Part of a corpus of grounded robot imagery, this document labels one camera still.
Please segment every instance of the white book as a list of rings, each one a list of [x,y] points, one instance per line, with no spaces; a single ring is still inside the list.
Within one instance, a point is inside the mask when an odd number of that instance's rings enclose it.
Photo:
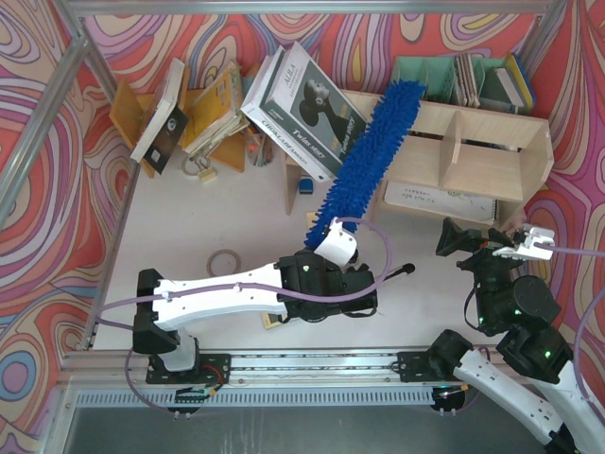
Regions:
[[[488,225],[496,219],[495,199],[414,184],[389,182],[385,202]]]
[[[364,116],[296,42],[261,108],[334,177],[366,129]]]
[[[517,87],[515,87],[514,82],[512,81],[509,70],[507,68],[495,68],[494,71],[500,79],[502,87],[507,92],[507,95],[510,99],[510,104],[514,104],[517,107],[524,107],[525,103],[523,102],[521,95],[519,95]]]
[[[275,71],[278,69],[277,66],[280,56],[283,55],[284,52],[284,49],[280,47],[275,55],[265,58],[242,103],[241,111],[280,148],[290,155],[290,157],[311,176],[311,178],[317,182],[325,182],[330,180],[328,170],[319,164],[317,160],[313,159],[313,157],[309,156],[289,134],[278,127],[273,119],[269,118],[261,109],[268,86],[274,78]]]
[[[177,107],[184,70],[185,64],[173,59],[164,79],[158,85],[153,100],[145,112],[146,117],[143,120],[141,137],[130,154],[130,158],[137,163],[141,162],[155,137],[162,130],[164,123]]]

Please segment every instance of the metal rail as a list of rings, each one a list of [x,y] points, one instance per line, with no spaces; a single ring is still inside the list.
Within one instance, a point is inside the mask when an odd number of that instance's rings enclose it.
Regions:
[[[77,17],[103,14],[538,13],[552,0],[69,0]]]
[[[0,174],[0,229],[40,154],[88,49],[89,42],[83,36],[69,44]]]
[[[105,61],[95,40],[90,36],[88,29],[80,21],[80,18],[74,13],[69,0],[53,0],[53,4],[72,37],[75,39],[83,36],[88,40],[89,53],[86,56],[86,63],[93,71],[108,100],[113,102],[117,90],[117,82],[112,69]]]
[[[317,350],[202,350],[201,353],[232,355],[230,386],[234,387],[317,387],[326,386],[401,386],[399,376],[391,370],[397,352],[419,352],[425,348],[364,348]],[[504,374],[524,379],[508,366],[490,347],[492,363]],[[81,381],[89,386],[124,386],[126,351],[104,350],[70,353],[63,361],[59,384]],[[145,378],[147,357],[133,356],[132,376]],[[439,386],[447,383],[422,383]],[[418,386],[421,383],[410,383]]]

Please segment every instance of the wooden shelf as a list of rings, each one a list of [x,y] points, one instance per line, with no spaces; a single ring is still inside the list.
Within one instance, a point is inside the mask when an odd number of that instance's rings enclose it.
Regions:
[[[370,119],[380,96],[344,93]],[[506,225],[542,187],[554,163],[548,122],[541,118],[422,101],[410,130],[417,134],[406,137],[396,154],[374,195],[370,208],[372,217],[381,209],[425,216],[429,213],[386,203],[387,184],[398,182],[496,199],[498,217],[493,226],[498,228]],[[520,151],[493,148],[488,144]],[[293,161],[285,159],[286,211],[288,206],[291,210],[296,196],[292,192],[296,190],[293,182],[300,178],[295,173],[296,167]],[[444,218],[436,213],[430,215]]]

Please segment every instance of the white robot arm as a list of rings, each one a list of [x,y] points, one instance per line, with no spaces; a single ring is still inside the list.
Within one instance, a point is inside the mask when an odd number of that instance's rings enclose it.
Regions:
[[[286,320],[316,322],[375,309],[376,291],[344,303],[320,304],[264,289],[270,286],[315,296],[341,296],[368,288],[374,282],[368,267],[349,265],[356,246],[353,235],[335,220],[315,251],[303,250],[256,270],[195,281],[164,279],[154,269],[143,270],[137,296],[150,298],[137,305],[133,350],[159,357],[167,374],[180,373],[195,370],[199,364],[198,340],[184,329],[195,320],[256,311],[281,314]]]
[[[518,374],[529,379],[541,398],[499,372],[460,334],[445,330],[427,351],[430,369],[446,379],[475,386],[512,414],[551,452],[605,453],[603,406],[589,393],[586,400],[573,371],[573,352],[551,324],[561,311],[540,278],[512,281],[510,270],[529,258],[548,259],[554,233],[524,226],[514,241],[494,229],[489,238],[462,231],[451,219],[443,223],[437,255],[462,250],[473,255],[458,267],[475,278],[479,325],[487,336],[506,333],[496,350]]]

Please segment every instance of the colorful swirl pattern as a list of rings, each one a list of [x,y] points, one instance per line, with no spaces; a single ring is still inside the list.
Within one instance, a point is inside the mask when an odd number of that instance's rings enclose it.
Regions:
[[[56,13],[42,3],[0,0],[0,168],[68,41]],[[551,50],[532,66],[557,164],[528,215],[554,228],[560,244],[603,250],[605,1],[589,3],[567,9]],[[339,86],[380,92],[398,55],[471,51],[502,57],[520,46],[533,20],[532,15],[290,14],[102,16],[89,17],[86,24],[114,73],[140,93],[156,87],[172,57],[191,66],[194,88],[206,85],[230,60],[247,71],[293,41]],[[40,448],[61,357],[79,343],[96,295],[132,170],[108,111],[83,67],[0,233],[2,452]],[[573,335],[581,309],[605,283],[602,267],[565,257],[533,266],[564,306],[560,322],[566,335]],[[591,321],[584,359],[591,386],[601,396],[603,324],[601,308]]]
[[[0,1],[0,167],[68,44],[46,2]],[[0,452],[37,452],[80,342],[132,164],[86,66],[0,232]]]
[[[531,14],[286,14],[98,16],[86,25],[120,78],[152,91],[172,58],[206,85],[231,60],[247,71],[278,45],[300,42],[338,86],[381,92],[398,55],[461,50],[503,57],[525,39]]]
[[[530,63],[537,116],[548,118],[555,165],[527,206],[529,222],[553,229],[557,243],[605,251],[605,1],[567,4],[550,47]],[[556,255],[534,262],[562,306],[557,323],[573,341],[579,319],[605,286],[605,262]],[[605,401],[605,305],[596,307],[582,350],[586,381]]]

